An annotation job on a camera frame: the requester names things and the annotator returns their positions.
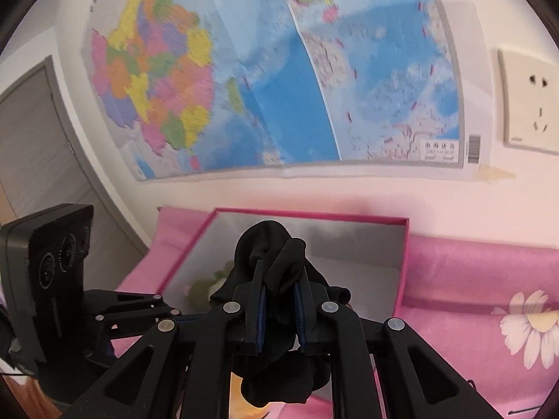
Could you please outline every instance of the black fabric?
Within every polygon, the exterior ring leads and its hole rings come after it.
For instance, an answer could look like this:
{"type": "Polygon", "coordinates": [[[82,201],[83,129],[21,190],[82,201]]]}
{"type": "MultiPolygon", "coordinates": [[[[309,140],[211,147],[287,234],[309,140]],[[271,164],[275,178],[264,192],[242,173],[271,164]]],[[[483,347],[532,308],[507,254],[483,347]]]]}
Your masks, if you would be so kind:
{"type": "Polygon", "coordinates": [[[235,249],[235,266],[224,285],[211,296],[211,306],[231,301],[235,288],[252,280],[263,260],[267,290],[264,345],[258,356],[237,356],[233,372],[242,378],[241,392],[256,407],[269,402],[305,403],[313,390],[330,379],[328,356],[290,351],[295,343],[293,285],[306,268],[309,281],[324,285],[332,301],[347,304],[346,288],[331,287],[305,257],[306,244],[292,238],[279,222],[264,221],[249,228],[235,249]]]}

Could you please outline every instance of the triangular cutout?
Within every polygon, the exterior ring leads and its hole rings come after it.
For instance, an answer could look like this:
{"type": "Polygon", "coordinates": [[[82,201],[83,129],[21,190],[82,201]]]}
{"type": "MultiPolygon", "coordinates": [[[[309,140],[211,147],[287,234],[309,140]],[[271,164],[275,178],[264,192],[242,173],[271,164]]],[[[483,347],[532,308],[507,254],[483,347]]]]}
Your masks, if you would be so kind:
{"type": "Polygon", "coordinates": [[[418,347],[407,351],[412,360],[421,390],[428,404],[434,405],[458,395],[458,387],[418,347]]]}
{"type": "Polygon", "coordinates": [[[105,389],[105,395],[125,405],[133,405],[152,361],[153,348],[148,346],[105,389]]]}

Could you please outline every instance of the map of china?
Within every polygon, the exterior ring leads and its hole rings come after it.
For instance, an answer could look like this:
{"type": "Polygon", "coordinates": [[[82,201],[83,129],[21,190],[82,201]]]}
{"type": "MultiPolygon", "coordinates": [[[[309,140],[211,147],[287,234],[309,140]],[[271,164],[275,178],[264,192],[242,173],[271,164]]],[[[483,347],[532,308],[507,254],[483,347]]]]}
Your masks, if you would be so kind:
{"type": "MultiPolygon", "coordinates": [[[[156,154],[190,150],[210,122],[212,41],[196,13],[174,0],[127,0],[107,38],[93,30],[93,86],[121,128],[141,126],[156,154]]],[[[191,168],[200,169],[196,156],[191,168]]]]}

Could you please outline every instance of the power outlet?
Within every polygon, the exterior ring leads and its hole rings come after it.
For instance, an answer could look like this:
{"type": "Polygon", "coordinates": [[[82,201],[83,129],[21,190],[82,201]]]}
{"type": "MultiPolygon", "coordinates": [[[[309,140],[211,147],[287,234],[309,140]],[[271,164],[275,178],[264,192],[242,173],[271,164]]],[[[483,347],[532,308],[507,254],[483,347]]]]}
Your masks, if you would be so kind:
{"type": "Polygon", "coordinates": [[[559,155],[559,71],[529,55],[499,51],[505,143],[559,155]]]}

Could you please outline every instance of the orange fabric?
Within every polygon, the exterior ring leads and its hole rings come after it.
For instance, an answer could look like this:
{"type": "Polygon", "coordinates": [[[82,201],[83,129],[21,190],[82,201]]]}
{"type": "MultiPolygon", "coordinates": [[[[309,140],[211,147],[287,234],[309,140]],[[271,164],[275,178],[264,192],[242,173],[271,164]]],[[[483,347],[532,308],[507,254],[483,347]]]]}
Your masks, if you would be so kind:
{"type": "Polygon", "coordinates": [[[20,385],[9,376],[4,379],[29,419],[58,419],[60,417],[61,412],[44,395],[37,380],[27,379],[24,385],[20,385]]]}

